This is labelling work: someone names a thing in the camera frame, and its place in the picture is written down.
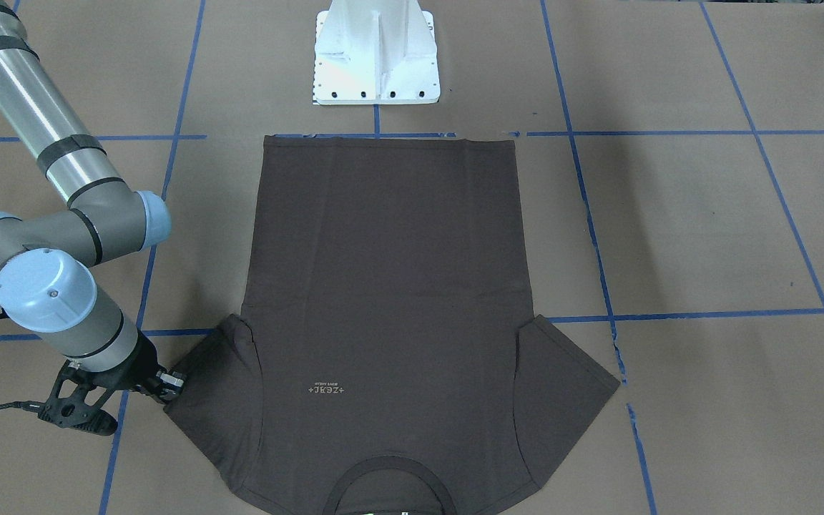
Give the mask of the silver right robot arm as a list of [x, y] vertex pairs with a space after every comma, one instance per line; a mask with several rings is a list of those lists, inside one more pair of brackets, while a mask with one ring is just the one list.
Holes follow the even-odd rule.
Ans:
[[169, 208], [156, 193], [133, 190], [123, 180], [4, 1], [0, 112], [64, 202], [30, 218], [0, 210], [0, 308], [99, 387], [172, 400], [182, 379], [160, 365], [153, 343], [92, 274], [98, 265], [165, 241]]

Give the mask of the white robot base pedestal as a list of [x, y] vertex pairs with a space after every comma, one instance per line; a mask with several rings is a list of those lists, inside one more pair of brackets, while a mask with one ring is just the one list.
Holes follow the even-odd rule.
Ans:
[[418, 1], [333, 1], [316, 16], [312, 102], [435, 104], [441, 98], [431, 12]]

